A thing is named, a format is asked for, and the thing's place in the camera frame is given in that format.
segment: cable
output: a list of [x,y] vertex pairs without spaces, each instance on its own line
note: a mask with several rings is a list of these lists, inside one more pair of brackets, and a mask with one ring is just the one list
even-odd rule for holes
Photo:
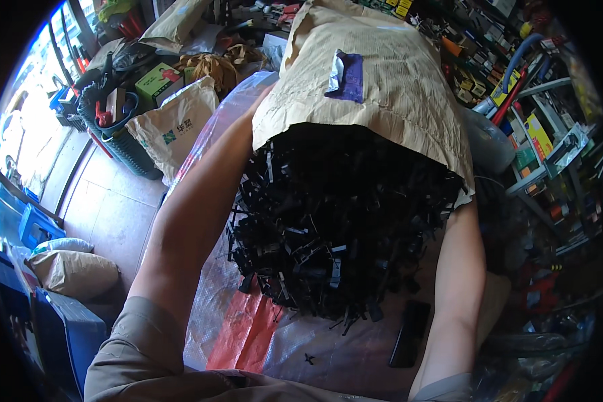
[[502,184],[500,184],[500,182],[499,182],[499,181],[494,180],[494,179],[492,179],[492,178],[488,178],[488,177],[486,177],[486,176],[474,176],[474,177],[475,177],[475,178],[478,178],[478,179],[486,179],[486,180],[493,181],[494,183],[496,183],[497,185],[499,185],[499,186],[500,186],[500,187],[502,187],[503,189],[505,188],[505,186],[503,186]]

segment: clothing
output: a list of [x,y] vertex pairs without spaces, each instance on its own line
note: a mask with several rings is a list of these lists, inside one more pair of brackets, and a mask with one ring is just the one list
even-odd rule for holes
[[[168,311],[146,298],[129,298],[87,370],[85,401],[377,401],[240,370],[187,372],[184,346]],[[445,378],[420,390],[414,401],[469,401],[470,381],[468,373]]]

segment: tiled floor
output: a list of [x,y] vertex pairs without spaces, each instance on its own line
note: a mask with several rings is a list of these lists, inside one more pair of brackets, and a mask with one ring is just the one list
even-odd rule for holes
[[125,291],[136,276],[163,194],[161,180],[135,176],[92,145],[60,210],[69,237],[94,245],[118,265]]

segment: paper bag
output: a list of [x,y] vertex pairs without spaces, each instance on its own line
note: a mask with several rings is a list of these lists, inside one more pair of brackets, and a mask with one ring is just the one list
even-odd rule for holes
[[118,280],[116,264],[99,255],[53,250],[26,261],[43,287],[78,300],[102,294]]
[[165,185],[171,185],[218,104],[215,81],[205,76],[125,124],[163,172]]
[[[329,78],[341,51],[338,91]],[[297,123],[358,124],[446,165],[475,193],[471,153],[437,53],[392,16],[346,0],[309,0],[292,23],[280,80],[253,118],[253,149]]]
[[201,20],[210,0],[177,0],[147,28],[139,42],[178,53],[189,41],[190,31]]

